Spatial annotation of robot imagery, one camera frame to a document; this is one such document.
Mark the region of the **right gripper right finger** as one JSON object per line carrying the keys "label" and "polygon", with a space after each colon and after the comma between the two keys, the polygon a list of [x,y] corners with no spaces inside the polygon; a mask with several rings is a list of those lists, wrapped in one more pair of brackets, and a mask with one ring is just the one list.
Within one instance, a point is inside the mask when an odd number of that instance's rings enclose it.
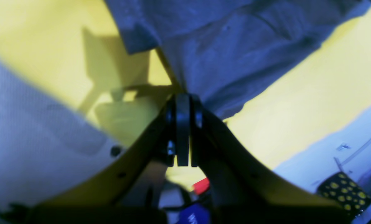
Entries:
{"label": "right gripper right finger", "polygon": [[220,207],[257,203],[259,207],[339,209],[329,199],[287,182],[253,157],[217,116],[190,95],[192,166],[209,179]]}

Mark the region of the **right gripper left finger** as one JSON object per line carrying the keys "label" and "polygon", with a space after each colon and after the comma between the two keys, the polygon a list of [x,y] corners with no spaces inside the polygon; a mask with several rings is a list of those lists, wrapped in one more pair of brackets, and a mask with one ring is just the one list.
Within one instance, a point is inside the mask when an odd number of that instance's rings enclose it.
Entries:
{"label": "right gripper left finger", "polygon": [[159,115],[140,137],[99,174],[38,205],[38,208],[125,206],[157,208],[165,182],[167,152],[174,119],[175,97],[171,96]]}

